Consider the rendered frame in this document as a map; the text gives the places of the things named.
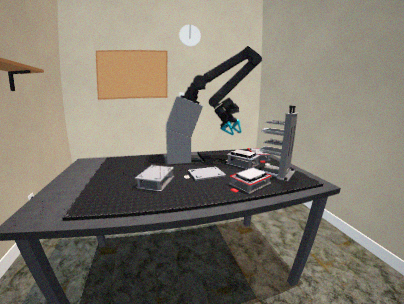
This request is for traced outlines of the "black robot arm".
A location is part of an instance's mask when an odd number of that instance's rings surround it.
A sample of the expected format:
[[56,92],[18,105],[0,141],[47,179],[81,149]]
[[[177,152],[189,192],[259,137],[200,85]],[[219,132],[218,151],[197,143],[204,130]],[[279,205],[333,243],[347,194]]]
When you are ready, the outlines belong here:
[[[227,70],[233,68],[237,64],[242,61],[248,59],[248,62],[227,82],[225,83],[221,89],[219,89],[210,99],[209,105],[214,106],[213,108],[217,108],[214,112],[225,120],[226,118],[234,118],[232,114],[239,112],[239,107],[234,103],[231,98],[227,98],[226,100],[219,103],[238,83],[240,83],[249,73],[252,71],[259,63],[262,61],[262,57],[254,51],[249,46],[245,47],[241,52],[229,58],[225,62],[216,66],[212,70],[206,72],[204,75],[197,75],[193,82],[191,82],[190,87],[188,87],[185,95],[180,95],[187,100],[195,102],[199,104],[197,101],[198,98],[198,90],[205,89],[206,81],[214,80]],[[258,63],[258,64],[257,64]],[[256,66],[255,66],[256,65]],[[210,77],[210,79],[209,79]],[[194,83],[194,84],[193,84]],[[185,97],[186,96],[186,97]],[[221,104],[221,105],[220,105]],[[219,106],[220,105],[220,106]],[[224,108],[223,108],[224,107]],[[225,109],[225,110],[224,110]],[[221,114],[222,113],[222,114]],[[229,114],[230,113],[230,114]],[[221,115],[220,115],[221,114]]]

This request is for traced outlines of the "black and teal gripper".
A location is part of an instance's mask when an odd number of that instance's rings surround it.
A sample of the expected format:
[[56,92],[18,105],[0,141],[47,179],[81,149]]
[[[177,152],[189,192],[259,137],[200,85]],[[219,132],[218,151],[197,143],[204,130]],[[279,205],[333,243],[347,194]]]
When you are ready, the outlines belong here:
[[[221,121],[223,122],[220,126],[221,126],[221,130],[222,131],[225,131],[225,132],[227,132],[227,133],[229,133],[230,135],[234,135],[234,132],[233,132],[233,129],[235,130],[235,131],[237,131],[238,133],[241,133],[242,131],[241,131],[241,127],[240,127],[240,121],[239,120],[237,120],[235,117],[234,118],[226,118],[225,120],[223,120],[223,118],[221,117],[221,116],[219,116],[219,118],[221,119]],[[228,120],[229,119],[229,120]],[[230,121],[230,122],[228,122],[228,121]],[[233,123],[233,126],[231,127],[231,124]],[[235,126],[238,124],[238,127],[239,127],[239,130],[237,130],[236,128],[235,128]],[[231,130],[231,132],[229,132],[229,131],[227,131],[226,130],[226,128],[229,126],[229,128],[230,128],[230,130]],[[233,128],[233,129],[232,129]]]

